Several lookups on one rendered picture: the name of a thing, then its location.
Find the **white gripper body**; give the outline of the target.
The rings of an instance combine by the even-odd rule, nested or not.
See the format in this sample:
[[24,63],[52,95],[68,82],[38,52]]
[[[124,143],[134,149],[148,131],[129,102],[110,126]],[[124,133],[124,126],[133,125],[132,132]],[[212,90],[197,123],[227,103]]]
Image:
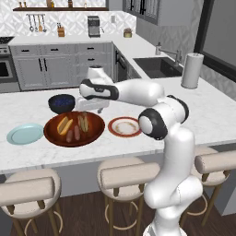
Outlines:
[[102,99],[86,100],[81,96],[77,98],[76,102],[76,107],[80,112],[100,110],[103,108],[107,108],[109,105],[110,102],[108,100],[102,100]]

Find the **brown hot dog bun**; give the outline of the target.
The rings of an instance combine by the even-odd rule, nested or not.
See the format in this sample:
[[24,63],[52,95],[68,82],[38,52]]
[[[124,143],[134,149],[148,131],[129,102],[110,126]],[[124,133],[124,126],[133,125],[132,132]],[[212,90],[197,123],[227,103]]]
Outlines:
[[89,120],[88,115],[85,112],[82,112],[78,117],[78,125],[81,130],[86,133],[89,130]]

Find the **large brown bowl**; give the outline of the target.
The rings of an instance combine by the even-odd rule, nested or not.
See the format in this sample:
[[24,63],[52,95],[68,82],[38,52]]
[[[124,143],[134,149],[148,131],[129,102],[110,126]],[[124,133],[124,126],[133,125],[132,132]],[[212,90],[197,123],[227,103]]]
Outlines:
[[44,126],[44,135],[45,137],[53,144],[61,147],[74,148],[85,146],[93,141],[95,141],[104,131],[105,123],[104,121],[95,113],[86,112],[88,115],[88,131],[84,133],[81,129],[80,131],[80,139],[78,141],[75,140],[75,133],[73,139],[70,143],[66,142],[66,135],[61,136],[57,132],[57,125],[67,116],[68,119],[72,119],[73,123],[69,130],[73,130],[75,125],[78,125],[77,117],[82,112],[66,112],[59,115],[54,116],[51,120],[47,122]]

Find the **dark blue bowl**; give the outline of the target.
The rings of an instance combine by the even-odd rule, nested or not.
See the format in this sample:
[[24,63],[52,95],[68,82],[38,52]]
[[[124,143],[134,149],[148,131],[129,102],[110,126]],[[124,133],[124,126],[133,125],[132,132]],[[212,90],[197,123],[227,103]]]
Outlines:
[[71,112],[76,105],[75,97],[69,94],[58,94],[48,99],[49,108],[57,113]]

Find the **white plate with red rim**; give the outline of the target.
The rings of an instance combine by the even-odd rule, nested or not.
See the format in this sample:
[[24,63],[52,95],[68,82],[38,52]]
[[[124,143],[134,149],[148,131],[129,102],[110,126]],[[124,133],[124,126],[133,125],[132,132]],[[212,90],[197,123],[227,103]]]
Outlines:
[[113,135],[119,137],[134,137],[141,134],[138,120],[127,116],[110,120],[108,129]]

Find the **yellow hot dog bun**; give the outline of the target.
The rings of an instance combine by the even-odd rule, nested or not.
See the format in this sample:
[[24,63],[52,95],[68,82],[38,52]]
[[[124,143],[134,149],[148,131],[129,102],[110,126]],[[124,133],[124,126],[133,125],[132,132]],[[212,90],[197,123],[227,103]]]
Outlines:
[[69,128],[71,127],[73,123],[72,119],[68,119],[68,117],[66,116],[58,125],[57,125],[57,132],[59,135],[64,136]]

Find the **light blue plate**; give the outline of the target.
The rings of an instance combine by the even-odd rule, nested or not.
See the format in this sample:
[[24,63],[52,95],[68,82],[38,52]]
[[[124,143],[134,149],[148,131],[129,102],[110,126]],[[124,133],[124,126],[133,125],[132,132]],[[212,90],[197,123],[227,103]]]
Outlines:
[[23,124],[12,129],[6,136],[12,145],[27,145],[36,142],[43,136],[43,127],[40,124]]

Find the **grey base cupboard run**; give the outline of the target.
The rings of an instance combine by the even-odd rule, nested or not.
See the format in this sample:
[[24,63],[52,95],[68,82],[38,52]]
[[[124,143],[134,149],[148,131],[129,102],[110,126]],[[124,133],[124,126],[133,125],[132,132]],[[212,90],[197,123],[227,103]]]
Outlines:
[[19,85],[22,90],[60,89],[78,86],[92,65],[112,71],[112,44],[11,45]]

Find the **black dishwasher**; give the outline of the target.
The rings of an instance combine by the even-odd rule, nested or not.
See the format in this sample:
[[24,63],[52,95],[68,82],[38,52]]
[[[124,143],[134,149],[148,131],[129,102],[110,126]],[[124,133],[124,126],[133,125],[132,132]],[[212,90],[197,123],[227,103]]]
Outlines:
[[127,79],[127,62],[124,56],[118,51],[115,51],[114,56],[114,81],[121,82]]

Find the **dark sink basin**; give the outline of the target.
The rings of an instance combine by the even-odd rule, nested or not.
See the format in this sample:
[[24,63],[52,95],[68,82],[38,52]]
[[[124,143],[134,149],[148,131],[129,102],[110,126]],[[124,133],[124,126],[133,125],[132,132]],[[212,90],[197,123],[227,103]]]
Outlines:
[[183,68],[175,66],[169,57],[135,58],[134,61],[150,78],[180,77]]

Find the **beige bar stool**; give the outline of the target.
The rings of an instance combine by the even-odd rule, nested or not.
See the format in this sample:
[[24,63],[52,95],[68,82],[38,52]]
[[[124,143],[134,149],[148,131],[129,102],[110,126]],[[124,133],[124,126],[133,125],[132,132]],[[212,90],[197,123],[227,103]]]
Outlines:
[[29,225],[37,233],[35,218],[44,213],[49,215],[53,236],[60,236],[61,191],[61,179],[53,169],[17,172],[0,183],[0,207],[13,220],[18,236],[27,236]]
[[[157,162],[145,163],[137,157],[109,159],[103,161],[97,172],[97,182],[105,198],[104,217],[109,224],[109,236],[113,230],[130,230],[136,228],[140,235],[140,224],[144,205],[144,189],[159,173]],[[132,207],[136,209],[136,220],[127,227],[117,227],[113,222],[113,203],[128,203],[129,214]]]
[[190,212],[186,209],[183,212],[180,219],[181,227],[187,216],[203,215],[201,225],[206,225],[221,185],[228,180],[230,171],[234,169],[236,169],[236,150],[217,152],[211,147],[197,147],[195,149],[195,165],[191,173],[197,177],[204,186],[213,187],[214,191],[209,200],[202,195],[205,201],[205,208],[202,211]]

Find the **wooden knife block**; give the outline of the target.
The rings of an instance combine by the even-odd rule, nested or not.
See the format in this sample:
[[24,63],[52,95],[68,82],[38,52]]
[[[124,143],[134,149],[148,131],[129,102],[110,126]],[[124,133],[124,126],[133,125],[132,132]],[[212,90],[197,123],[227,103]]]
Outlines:
[[57,33],[58,33],[58,37],[65,36],[65,28],[61,26],[61,23],[57,23]]

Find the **silver oven with hob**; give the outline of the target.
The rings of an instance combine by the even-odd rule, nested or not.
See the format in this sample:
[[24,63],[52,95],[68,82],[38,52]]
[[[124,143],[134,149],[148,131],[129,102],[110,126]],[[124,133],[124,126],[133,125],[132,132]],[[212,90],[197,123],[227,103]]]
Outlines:
[[0,36],[0,93],[19,92],[20,87],[8,44],[14,36]]

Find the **silver tap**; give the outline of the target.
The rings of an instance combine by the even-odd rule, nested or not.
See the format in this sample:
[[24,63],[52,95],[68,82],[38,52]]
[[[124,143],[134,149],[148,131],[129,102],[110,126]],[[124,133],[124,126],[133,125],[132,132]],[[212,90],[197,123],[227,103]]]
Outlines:
[[174,66],[179,66],[180,62],[182,61],[182,52],[180,50],[177,50],[176,52],[172,52],[170,50],[163,49],[161,46],[161,43],[158,42],[156,45],[156,51],[155,55],[160,55],[161,53],[170,53],[175,56]]

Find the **white paper towel roll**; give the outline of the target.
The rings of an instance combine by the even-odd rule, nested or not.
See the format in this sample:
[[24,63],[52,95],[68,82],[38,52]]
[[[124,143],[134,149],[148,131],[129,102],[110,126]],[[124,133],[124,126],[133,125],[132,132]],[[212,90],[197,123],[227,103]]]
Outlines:
[[203,61],[204,55],[200,53],[189,53],[186,55],[181,82],[183,88],[197,88]]

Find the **black framed window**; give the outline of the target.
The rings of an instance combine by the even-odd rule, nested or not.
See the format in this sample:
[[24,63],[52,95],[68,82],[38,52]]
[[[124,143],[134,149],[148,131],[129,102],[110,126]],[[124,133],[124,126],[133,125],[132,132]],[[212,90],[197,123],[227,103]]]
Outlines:
[[204,0],[194,52],[236,83],[236,0]]

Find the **rail with hanging tools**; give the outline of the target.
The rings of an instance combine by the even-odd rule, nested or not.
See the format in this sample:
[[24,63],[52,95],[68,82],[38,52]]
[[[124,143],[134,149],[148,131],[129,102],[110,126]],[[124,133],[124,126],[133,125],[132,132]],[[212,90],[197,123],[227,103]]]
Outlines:
[[27,14],[30,32],[46,32],[44,14]]

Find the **dark wooden wall shelf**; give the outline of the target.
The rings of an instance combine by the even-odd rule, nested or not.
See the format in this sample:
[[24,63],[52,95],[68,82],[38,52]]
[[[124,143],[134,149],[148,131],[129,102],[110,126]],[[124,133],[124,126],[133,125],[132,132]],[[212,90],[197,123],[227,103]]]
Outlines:
[[65,7],[65,6],[55,6],[50,7],[51,1],[46,0],[46,6],[27,6],[27,7],[15,7],[13,11],[109,11],[109,0],[105,0],[105,6],[72,6],[72,7]]

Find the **grey wall cupboards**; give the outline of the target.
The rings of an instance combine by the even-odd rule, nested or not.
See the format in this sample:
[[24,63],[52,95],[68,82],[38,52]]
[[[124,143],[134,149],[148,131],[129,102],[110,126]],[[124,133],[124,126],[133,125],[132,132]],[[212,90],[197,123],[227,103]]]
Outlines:
[[157,26],[190,24],[194,0],[123,0],[123,10]]

